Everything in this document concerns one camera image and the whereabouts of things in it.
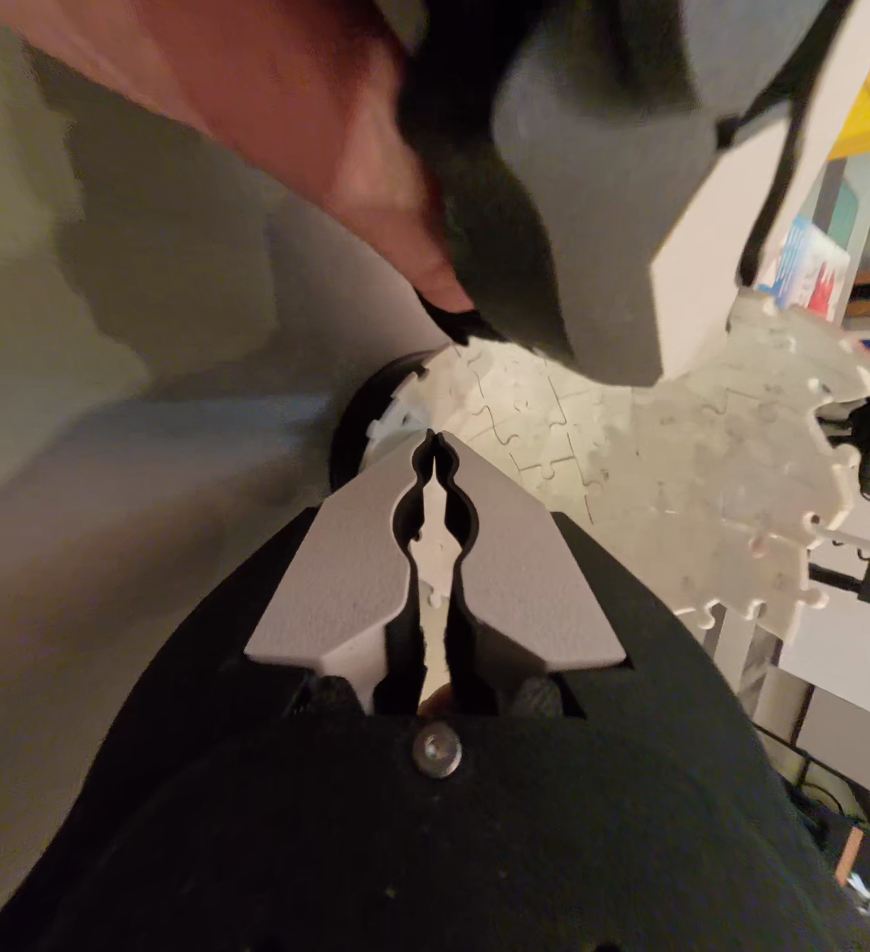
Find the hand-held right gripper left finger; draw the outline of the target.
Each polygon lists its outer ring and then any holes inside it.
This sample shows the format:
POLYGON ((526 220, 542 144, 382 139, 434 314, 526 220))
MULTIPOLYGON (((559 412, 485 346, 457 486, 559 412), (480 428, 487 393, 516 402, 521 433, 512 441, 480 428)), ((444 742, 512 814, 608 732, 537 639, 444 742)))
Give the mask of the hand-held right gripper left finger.
POLYGON ((377 689, 396 671, 417 706, 424 639, 408 544, 432 440, 410 436, 322 504, 246 644, 250 660, 342 678, 362 708, 387 707, 377 689))

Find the black round ball stand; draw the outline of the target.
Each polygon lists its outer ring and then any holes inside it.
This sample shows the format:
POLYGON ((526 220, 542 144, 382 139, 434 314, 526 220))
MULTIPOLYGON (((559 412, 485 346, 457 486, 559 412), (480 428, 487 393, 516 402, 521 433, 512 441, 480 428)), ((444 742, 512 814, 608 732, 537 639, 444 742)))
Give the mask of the black round ball stand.
POLYGON ((329 486, 338 491, 356 477, 369 443, 369 427, 381 420, 397 388, 422 373, 436 351, 416 351, 386 364, 369 377, 348 403, 333 433, 329 452, 329 486))

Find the person's left hand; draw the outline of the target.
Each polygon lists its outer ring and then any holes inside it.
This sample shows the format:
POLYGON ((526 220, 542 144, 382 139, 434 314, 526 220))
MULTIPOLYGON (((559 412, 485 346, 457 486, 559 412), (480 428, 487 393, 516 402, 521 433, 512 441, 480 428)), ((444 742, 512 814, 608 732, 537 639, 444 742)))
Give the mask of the person's left hand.
POLYGON ((440 191, 398 122, 404 48, 375 2, 0 1, 0 25, 189 125, 321 208, 450 313, 440 191))

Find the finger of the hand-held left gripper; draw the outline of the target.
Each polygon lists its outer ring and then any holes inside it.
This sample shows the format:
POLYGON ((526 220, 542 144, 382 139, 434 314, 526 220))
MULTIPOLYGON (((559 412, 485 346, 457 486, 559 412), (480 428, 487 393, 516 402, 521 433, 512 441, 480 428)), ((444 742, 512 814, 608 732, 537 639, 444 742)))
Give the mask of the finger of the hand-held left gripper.
POLYGON ((650 264, 652 382, 722 343, 739 292, 780 256, 870 70, 870 1, 686 2, 682 17, 690 79, 718 141, 650 264))
POLYGON ((572 366, 647 387, 674 369, 650 268, 713 165, 681 2, 554 2, 494 101, 493 139, 545 235, 572 366))

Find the partly built puzzle ball shell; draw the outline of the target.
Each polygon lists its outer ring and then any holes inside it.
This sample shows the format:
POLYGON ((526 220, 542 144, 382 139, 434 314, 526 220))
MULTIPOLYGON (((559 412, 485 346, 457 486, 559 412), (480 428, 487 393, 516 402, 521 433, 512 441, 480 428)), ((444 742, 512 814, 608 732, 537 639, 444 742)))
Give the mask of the partly built puzzle ball shell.
POLYGON ((821 317, 742 293, 725 343, 654 387, 597 384, 513 344, 423 358, 382 399, 364 466, 415 431, 450 432, 569 515, 687 625, 716 604, 784 639, 817 530, 855 501, 858 453, 817 411, 870 397, 870 350, 821 317))

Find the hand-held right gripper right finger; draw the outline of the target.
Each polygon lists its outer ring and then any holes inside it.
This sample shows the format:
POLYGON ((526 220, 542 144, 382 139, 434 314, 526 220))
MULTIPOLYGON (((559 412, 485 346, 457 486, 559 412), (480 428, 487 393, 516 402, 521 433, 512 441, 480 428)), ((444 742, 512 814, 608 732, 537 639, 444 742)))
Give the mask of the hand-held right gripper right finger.
POLYGON ((444 644, 456 708, 510 708, 524 684, 627 652, 548 509, 454 435, 436 435, 452 569, 444 644))

